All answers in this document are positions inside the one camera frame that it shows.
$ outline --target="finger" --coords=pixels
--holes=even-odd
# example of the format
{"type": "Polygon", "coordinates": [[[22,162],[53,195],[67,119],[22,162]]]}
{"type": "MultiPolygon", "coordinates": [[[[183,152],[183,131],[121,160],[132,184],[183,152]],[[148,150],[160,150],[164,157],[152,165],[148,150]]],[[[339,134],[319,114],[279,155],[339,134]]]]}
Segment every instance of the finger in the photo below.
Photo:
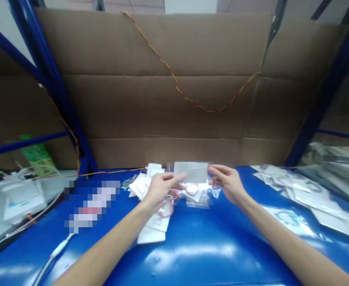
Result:
{"type": "Polygon", "coordinates": [[[179,183],[181,183],[185,178],[186,174],[181,173],[180,175],[177,175],[173,179],[167,180],[166,182],[168,183],[169,187],[173,187],[174,185],[178,185],[179,183]]]}
{"type": "Polygon", "coordinates": [[[229,174],[231,171],[234,171],[234,169],[227,167],[227,166],[224,166],[224,165],[213,164],[210,166],[217,169],[218,171],[222,172],[223,174],[229,174]]]}
{"type": "Polygon", "coordinates": [[[225,176],[223,173],[221,173],[218,169],[212,167],[212,165],[210,165],[208,169],[209,169],[209,172],[210,172],[211,174],[213,174],[214,176],[216,176],[217,179],[219,179],[219,180],[223,180],[223,179],[226,177],[226,176],[225,176]]]}
{"type": "Polygon", "coordinates": [[[162,173],[161,178],[166,181],[174,178],[174,173],[173,172],[168,172],[168,173],[162,173]]]}
{"type": "Polygon", "coordinates": [[[186,187],[180,184],[174,184],[172,186],[173,189],[180,189],[180,190],[186,190],[186,187]]]}

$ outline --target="blue shelf post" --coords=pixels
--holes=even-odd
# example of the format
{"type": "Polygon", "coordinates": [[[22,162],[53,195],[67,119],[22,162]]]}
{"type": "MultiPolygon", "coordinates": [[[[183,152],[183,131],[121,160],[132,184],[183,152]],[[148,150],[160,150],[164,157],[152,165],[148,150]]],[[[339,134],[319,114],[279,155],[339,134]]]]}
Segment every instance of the blue shelf post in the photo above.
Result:
{"type": "Polygon", "coordinates": [[[337,93],[342,81],[349,70],[349,33],[338,52],[332,68],[324,80],[320,94],[306,119],[299,136],[285,162],[287,167],[298,165],[308,143],[318,129],[332,99],[337,93]]]}
{"type": "Polygon", "coordinates": [[[80,125],[78,116],[70,102],[66,87],[60,76],[54,57],[47,45],[31,1],[10,0],[9,3],[13,17],[30,49],[30,53],[37,67],[29,62],[29,60],[27,60],[1,33],[0,48],[46,88],[59,109],[59,112],[75,134],[79,142],[81,155],[86,156],[84,162],[88,162],[89,168],[83,169],[96,172],[98,167],[95,158],[80,125]]]}
{"type": "Polygon", "coordinates": [[[32,1],[17,0],[17,2],[20,6],[20,9],[17,9],[17,11],[15,11],[14,16],[16,19],[18,19],[17,22],[26,23],[24,29],[28,29],[28,31],[30,32],[28,34],[31,35],[28,38],[28,41],[33,41],[35,43],[37,49],[34,51],[34,53],[39,54],[38,57],[43,60],[44,66],[46,66],[48,72],[47,78],[51,78],[56,86],[58,98],[60,103],[62,104],[67,123],[71,126],[75,136],[77,137],[81,152],[83,155],[86,155],[91,171],[97,172],[98,166],[96,164],[95,158],[92,154],[85,133],[80,125],[79,118],[76,115],[74,108],[71,104],[69,95],[67,93],[67,89],[64,85],[63,79],[60,76],[58,67],[55,63],[55,59],[47,44],[46,38],[44,37],[32,1]]]}

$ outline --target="stack of packets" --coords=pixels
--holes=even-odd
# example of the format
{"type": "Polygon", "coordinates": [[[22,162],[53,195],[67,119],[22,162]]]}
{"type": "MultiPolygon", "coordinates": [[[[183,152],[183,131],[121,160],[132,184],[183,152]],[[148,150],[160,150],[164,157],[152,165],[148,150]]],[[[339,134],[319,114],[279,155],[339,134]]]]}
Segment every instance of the stack of packets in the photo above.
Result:
{"type": "MultiPolygon", "coordinates": [[[[147,173],[140,173],[135,180],[130,183],[128,191],[129,197],[138,197],[141,201],[147,194],[148,188],[155,174],[162,174],[166,170],[161,164],[149,163],[146,167],[147,173]]],[[[204,178],[204,183],[197,184],[198,191],[194,195],[190,195],[185,191],[179,191],[181,197],[186,198],[186,204],[189,207],[209,208],[209,190],[212,186],[207,182],[207,172],[204,178]]],[[[144,226],[137,238],[137,244],[162,242],[166,239],[166,231],[168,229],[170,216],[162,217],[159,213],[155,213],[144,226]]]]}
{"type": "Polygon", "coordinates": [[[272,165],[251,166],[253,175],[281,195],[309,208],[318,222],[349,236],[349,213],[330,199],[329,191],[315,181],[272,165]]]}

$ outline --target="cable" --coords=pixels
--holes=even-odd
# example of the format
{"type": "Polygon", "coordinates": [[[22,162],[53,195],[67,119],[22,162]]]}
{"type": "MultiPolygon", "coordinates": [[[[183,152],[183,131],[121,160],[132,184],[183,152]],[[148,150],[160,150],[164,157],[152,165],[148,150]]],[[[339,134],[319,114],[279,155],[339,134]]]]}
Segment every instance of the cable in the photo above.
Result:
{"type": "Polygon", "coordinates": [[[111,171],[111,172],[95,172],[95,173],[89,173],[89,174],[82,174],[82,175],[64,175],[64,176],[46,176],[46,177],[37,177],[33,178],[32,180],[39,180],[39,179],[47,179],[47,178],[56,178],[56,177],[83,177],[83,176],[89,176],[89,175],[95,175],[95,174],[113,174],[113,173],[124,173],[124,172],[133,172],[142,170],[144,168],[137,168],[132,170],[121,170],[121,171],[111,171]]]}
{"type": "Polygon", "coordinates": [[[70,239],[74,236],[74,234],[69,234],[68,237],[62,241],[56,249],[54,249],[54,251],[50,254],[50,258],[48,259],[47,263],[45,264],[45,266],[43,267],[43,269],[41,270],[41,272],[39,273],[38,277],[36,278],[33,286],[38,286],[40,280],[43,277],[43,274],[46,272],[46,269],[49,267],[49,265],[52,263],[52,261],[54,260],[55,257],[57,257],[62,250],[66,247],[66,245],[68,244],[68,242],[70,241],[70,239]]]}
{"type": "MultiPolygon", "coordinates": [[[[52,168],[52,169],[54,169],[58,174],[60,174],[60,176],[58,175],[57,177],[64,177],[64,176],[61,176],[61,173],[60,173],[57,169],[55,169],[55,168],[53,168],[53,167],[51,167],[51,166],[37,165],[37,166],[26,167],[26,168],[24,168],[23,170],[25,170],[25,169],[30,169],[30,168],[34,168],[34,167],[40,167],[40,166],[52,168]]],[[[64,192],[64,188],[62,189],[61,192],[59,192],[59,193],[57,194],[57,196],[55,197],[55,199],[54,199],[43,211],[41,211],[37,216],[33,217],[31,220],[29,220],[27,223],[25,223],[25,224],[24,224],[23,226],[21,226],[19,229],[13,231],[12,233],[10,233],[10,234],[6,235],[4,238],[2,238],[2,239],[0,240],[0,244],[1,244],[2,242],[6,241],[8,238],[10,238],[10,237],[12,237],[12,236],[14,236],[14,235],[20,233],[21,231],[25,230],[25,229],[26,229],[27,227],[29,227],[31,224],[33,224],[33,223],[35,222],[35,220],[37,220],[37,219],[38,219],[40,216],[42,216],[47,210],[49,210],[49,209],[51,208],[51,206],[53,206],[53,205],[55,204],[55,202],[59,199],[60,195],[61,195],[63,192],[64,192]]]]}
{"type": "Polygon", "coordinates": [[[179,89],[179,85],[178,85],[178,81],[177,78],[175,77],[172,69],[170,68],[170,66],[162,59],[162,57],[159,55],[159,53],[156,51],[156,49],[151,45],[151,43],[148,41],[148,39],[146,38],[146,36],[144,35],[143,31],[141,30],[141,28],[139,27],[139,25],[136,23],[135,19],[131,16],[131,14],[129,14],[126,11],[123,11],[122,14],[126,15],[136,26],[136,28],[138,29],[138,31],[140,32],[141,36],[143,37],[144,41],[148,44],[148,46],[151,48],[152,51],[154,51],[154,53],[156,54],[156,56],[159,58],[159,60],[166,66],[166,68],[170,71],[170,74],[172,75],[172,77],[174,78],[175,81],[175,86],[177,91],[180,93],[180,95],[182,95],[184,97],[185,100],[195,104],[195,106],[205,110],[208,113],[218,113],[221,112],[222,110],[224,110],[225,108],[231,106],[235,99],[238,97],[238,95],[241,94],[241,92],[243,91],[243,89],[250,83],[250,81],[257,76],[258,74],[260,74],[261,72],[257,72],[254,73],[246,82],[245,84],[241,87],[241,89],[239,90],[239,92],[230,100],[230,102],[228,104],[226,104],[225,106],[219,108],[219,109],[214,109],[214,110],[207,110],[206,107],[204,107],[203,105],[201,105],[200,103],[191,100],[189,97],[187,97],[180,89],[179,89]]]}
{"type": "MultiPolygon", "coordinates": [[[[39,87],[46,89],[41,83],[38,84],[39,87]]],[[[63,122],[63,124],[66,126],[66,128],[68,129],[68,131],[71,133],[72,137],[74,138],[75,141],[75,148],[76,148],[76,159],[77,159],[77,172],[79,174],[79,170],[80,170],[80,152],[79,152],[79,142],[78,139],[76,138],[75,134],[73,133],[72,129],[69,127],[69,125],[67,124],[67,122],[63,119],[58,107],[56,106],[55,102],[53,101],[53,99],[48,95],[47,96],[48,99],[50,100],[50,102],[52,103],[52,105],[55,107],[55,109],[58,111],[60,120],[63,122]]]]}

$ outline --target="blue table surface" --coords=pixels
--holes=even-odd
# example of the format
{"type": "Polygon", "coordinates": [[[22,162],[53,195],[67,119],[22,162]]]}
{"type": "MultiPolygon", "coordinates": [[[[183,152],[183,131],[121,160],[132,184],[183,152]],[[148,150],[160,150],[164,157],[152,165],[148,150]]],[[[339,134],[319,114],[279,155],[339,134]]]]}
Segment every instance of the blue table surface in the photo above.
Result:
{"type": "MultiPolygon", "coordinates": [[[[349,237],[318,224],[310,210],[280,195],[237,168],[247,192],[259,203],[294,210],[324,239],[303,238],[349,273],[349,237]]],[[[68,235],[64,221],[83,206],[101,180],[123,181],[133,172],[95,175],[86,187],[63,201],[0,253],[0,285],[32,285],[51,252],[68,235]]],[[[331,195],[349,212],[349,204],[331,195]]],[[[49,267],[41,285],[51,285],[87,249],[117,224],[136,204],[120,190],[107,214],[86,233],[75,235],[49,267]]],[[[132,247],[105,285],[300,285],[247,217],[221,193],[210,209],[186,207],[180,201],[170,219],[166,241],[132,247]]]]}

